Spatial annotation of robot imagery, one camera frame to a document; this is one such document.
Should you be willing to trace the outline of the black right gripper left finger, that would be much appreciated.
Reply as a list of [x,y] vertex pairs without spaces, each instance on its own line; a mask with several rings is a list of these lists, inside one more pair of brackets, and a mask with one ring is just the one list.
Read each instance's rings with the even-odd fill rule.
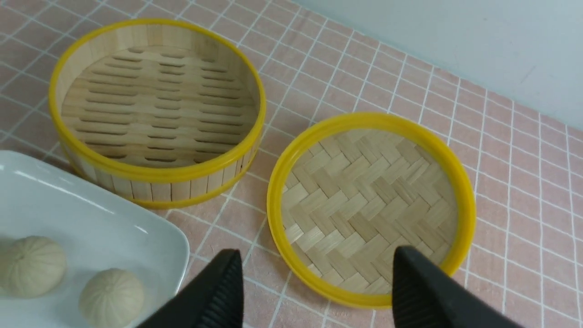
[[241,252],[223,249],[140,328],[241,328],[244,279]]

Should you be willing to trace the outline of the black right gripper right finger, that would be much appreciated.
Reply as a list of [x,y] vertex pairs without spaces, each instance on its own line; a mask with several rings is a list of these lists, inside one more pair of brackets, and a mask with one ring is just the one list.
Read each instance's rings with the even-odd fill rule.
[[396,248],[392,316],[396,328],[519,328],[412,246]]

